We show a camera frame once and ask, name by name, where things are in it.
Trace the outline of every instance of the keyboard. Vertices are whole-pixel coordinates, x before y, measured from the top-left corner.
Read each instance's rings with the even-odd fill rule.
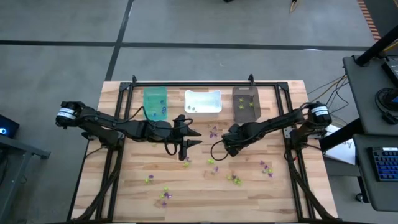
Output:
[[[398,148],[371,147],[371,155],[377,180],[398,182]]]

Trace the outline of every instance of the white container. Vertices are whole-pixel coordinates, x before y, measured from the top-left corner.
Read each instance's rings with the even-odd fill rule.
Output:
[[[194,92],[185,91],[185,112],[190,117],[214,117],[218,116],[223,108],[221,104],[221,91]]]

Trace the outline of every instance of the wooden table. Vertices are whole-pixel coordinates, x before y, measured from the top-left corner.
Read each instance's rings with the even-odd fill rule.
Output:
[[[303,81],[288,81],[294,108],[307,100]],[[120,82],[104,82],[98,110],[114,114]],[[184,114],[184,93],[188,88],[168,87],[168,122],[179,114]],[[193,91],[222,92],[223,110],[217,118],[194,118],[192,129],[202,133],[203,143],[188,150],[192,160],[189,167],[184,167],[178,160],[178,154],[169,156],[162,144],[126,140],[123,163],[119,180],[118,195],[114,211],[115,222],[287,222],[297,221],[292,187],[287,162],[284,159],[284,140],[282,131],[266,135],[262,140],[243,149],[236,157],[207,163],[211,145],[221,140],[221,133],[227,133],[233,124],[232,88],[189,88]],[[258,87],[262,116],[258,122],[278,116],[275,91],[271,87]],[[143,101],[143,88],[134,88],[131,112],[133,114]],[[284,111],[287,111],[285,97],[282,94]],[[135,119],[144,119],[140,112]],[[210,130],[217,127],[217,138],[210,138]],[[93,141],[88,152],[100,147]],[[223,157],[226,151],[223,145],[215,147],[215,157]],[[331,189],[319,150],[303,150],[305,165],[311,190],[321,204],[337,217]],[[78,187],[72,218],[83,213],[98,193],[103,175],[106,150],[88,157]],[[273,169],[274,176],[262,173],[263,160]],[[213,175],[214,166],[219,167]],[[241,186],[227,180],[234,173],[242,179]],[[152,184],[146,184],[145,178],[154,175]],[[167,186],[172,198],[162,207],[160,194]],[[301,194],[304,216],[308,217],[303,193]],[[105,200],[103,214],[108,211],[108,198]]]

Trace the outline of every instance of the green translucent container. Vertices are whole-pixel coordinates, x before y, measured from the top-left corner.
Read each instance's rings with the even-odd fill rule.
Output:
[[[144,108],[150,120],[165,121],[167,119],[166,87],[145,88]]]

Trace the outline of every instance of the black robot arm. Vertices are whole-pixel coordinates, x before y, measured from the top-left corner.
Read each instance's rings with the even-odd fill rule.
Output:
[[[173,120],[174,127],[171,127],[171,124],[165,121],[132,120],[139,110],[130,119],[121,120],[96,111],[82,102],[64,101],[58,112],[56,124],[65,129],[67,127],[79,127],[86,131],[82,133],[84,137],[96,136],[101,144],[110,148],[120,146],[120,133],[137,142],[164,143],[167,153],[171,156],[177,153],[177,146],[180,146],[178,159],[181,161],[186,158],[189,147],[201,143],[201,141],[185,141],[183,139],[185,136],[201,136],[200,133],[188,127],[190,123],[184,123],[187,120],[192,123],[192,120],[185,119],[184,115],[180,115]],[[174,152],[169,151],[168,144],[174,145]]]
[[[308,118],[305,119],[302,110],[308,109]],[[232,125],[227,134],[223,135],[224,148],[231,156],[236,156],[240,150],[262,139],[266,134],[279,129],[284,129],[295,124],[302,124],[300,128],[290,132],[292,149],[302,149],[307,144],[310,134],[325,131],[331,123],[328,108],[319,102],[305,103],[292,112],[257,123],[244,123]]]

